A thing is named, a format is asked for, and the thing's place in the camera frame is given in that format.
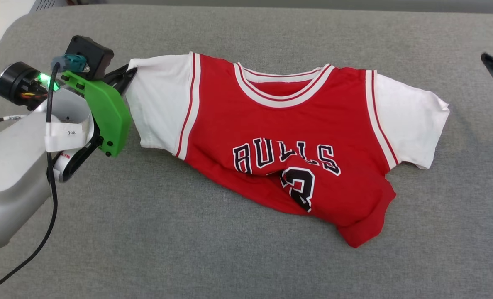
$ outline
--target green light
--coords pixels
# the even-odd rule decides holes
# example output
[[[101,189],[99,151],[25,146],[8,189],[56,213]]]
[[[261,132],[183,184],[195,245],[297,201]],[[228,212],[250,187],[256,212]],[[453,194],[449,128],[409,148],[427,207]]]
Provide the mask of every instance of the green light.
[[[49,88],[49,83],[51,82],[51,77],[48,76],[47,74],[40,73],[38,75],[38,81],[45,86],[46,88]],[[55,86],[53,87],[54,91],[59,90],[60,86],[59,83],[55,81]]]

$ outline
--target t-shirt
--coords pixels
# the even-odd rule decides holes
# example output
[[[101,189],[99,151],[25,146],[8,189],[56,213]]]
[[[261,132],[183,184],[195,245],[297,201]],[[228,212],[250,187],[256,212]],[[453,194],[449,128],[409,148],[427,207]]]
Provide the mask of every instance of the t-shirt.
[[[196,53],[132,59],[127,90],[147,148],[161,148],[263,206],[336,225],[350,246],[377,236],[387,174],[431,166],[449,115],[434,93],[331,64],[265,74]]]

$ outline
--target green bracket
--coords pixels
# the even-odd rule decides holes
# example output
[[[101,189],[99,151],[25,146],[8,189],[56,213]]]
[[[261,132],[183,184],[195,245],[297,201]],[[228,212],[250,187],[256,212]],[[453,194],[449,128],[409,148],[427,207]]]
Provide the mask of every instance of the green bracket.
[[[108,156],[117,157],[127,143],[132,123],[129,108],[119,92],[103,81],[88,81],[70,71],[64,72],[62,78],[70,87],[84,94],[91,114],[101,130],[103,145],[99,149]]]

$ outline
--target jersey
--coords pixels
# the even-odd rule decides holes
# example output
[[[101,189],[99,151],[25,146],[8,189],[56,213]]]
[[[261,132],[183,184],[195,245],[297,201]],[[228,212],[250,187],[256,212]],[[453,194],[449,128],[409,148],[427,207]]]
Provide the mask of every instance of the jersey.
[[[161,148],[248,199],[377,236],[396,196],[385,175],[430,167],[449,115],[430,91],[331,64],[265,74],[197,53],[132,59],[127,90],[147,148]]]

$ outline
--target sleeve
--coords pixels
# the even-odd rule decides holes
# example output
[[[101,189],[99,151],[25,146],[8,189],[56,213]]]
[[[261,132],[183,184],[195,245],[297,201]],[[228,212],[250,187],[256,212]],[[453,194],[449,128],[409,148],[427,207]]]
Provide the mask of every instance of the sleeve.
[[[185,159],[186,131],[194,122],[190,114],[198,110],[192,103],[197,56],[131,59],[128,69],[138,68],[138,72],[125,95],[142,147],[164,149],[181,159],[183,153]]]
[[[371,75],[380,131],[376,135],[390,168],[406,161],[429,169],[449,116],[448,104],[430,91],[405,85],[375,71]]]

